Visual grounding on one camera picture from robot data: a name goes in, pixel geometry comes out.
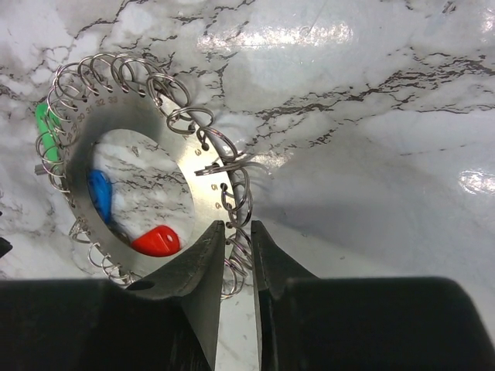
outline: blue plastic piece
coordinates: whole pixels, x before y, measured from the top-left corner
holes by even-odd
[[[105,224],[111,220],[111,183],[104,172],[91,170],[87,177],[91,201]]]

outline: stainless steel disc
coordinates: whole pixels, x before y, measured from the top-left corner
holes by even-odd
[[[87,237],[97,243],[97,248],[105,255],[111,256],[112,264],[120,264],[123,271],[131,271],[137,275],[149,274],[174,257],[148,257],[130,248],[119,240],[99,217],[91,202],[87,187],[87,171],[90,154],[95,142],[105,133],[115,129],[127,129],[141,133],[164,148],[170,158],[177,163],[189,185],[194,202],[194,227],[184,251],[203,234],[214,220],[229,221],[229,214],[222,207],[220,188],[223,184],[232,189],[226,172],[218,172],[205,176],[195,175],[198,169],[217,163],[223,166],[215,147],[206,138],[206,151],[197,140],[195,134],[180,135],[170,131],[166,125],[166,116],[175,109],[175,103],[165,96],[163,113],[156,107],[149,96],[142,97],[134,91],[124,93],[115,90],[112,93],[101,89],[98,96],[90,94],[86,101],[77,102],[77,111],[68,110],[70,122],[61,123],[68,135],[68,146],[64,149],[65,178],[67,189],[73,203],[73,213],[85,225]],[[234,199],[227,196],[232,205]],[[230,256],[232,245],[226,246],[226,257]]]

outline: marble countertop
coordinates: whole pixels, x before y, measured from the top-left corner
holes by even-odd
[[[0,235],[14,248],[0,277],[101,276],[33,173],[33,112],[60,64],[126,52],[180,78],[269,169],[250,170],[254,218],[311,272],[450,277],[493,338],[494,23],[493,0],[3,2]],[[163,151],[132,135],[99,146],[127,232],[158,216],[186,239],[193,205]],[[252,295],[222,304],[217,369],[258,369]]]

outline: red plastic piece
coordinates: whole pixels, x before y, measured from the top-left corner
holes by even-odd
[[[180,250],[180,242],[172,228],[157,226],[132,242],[131,247],[149,257],[169,257]]]

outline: green object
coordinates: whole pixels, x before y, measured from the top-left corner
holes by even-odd
[[[38,104],[38,107],[36,107],[35,110],[35,116],[36,116],[36,123],[38,124],[38,131],[40,134],[47,132],[53,133],[52,122],[54,122],[56,125],[59,124],[59,121],[55,117],[55,115],[53,115],[51,112],[48,111],[48,104],[46,103]],[[45,148],[45,150],[49,148],[45,154],[45,158],[48,159],[48,161],[52,161],[52,162],[59,161],[59,154],[56,149],[56,143],[53,139],[53,136],[50,134],[45,134],[41,138],[41,141],[43,143],[43,147]]]

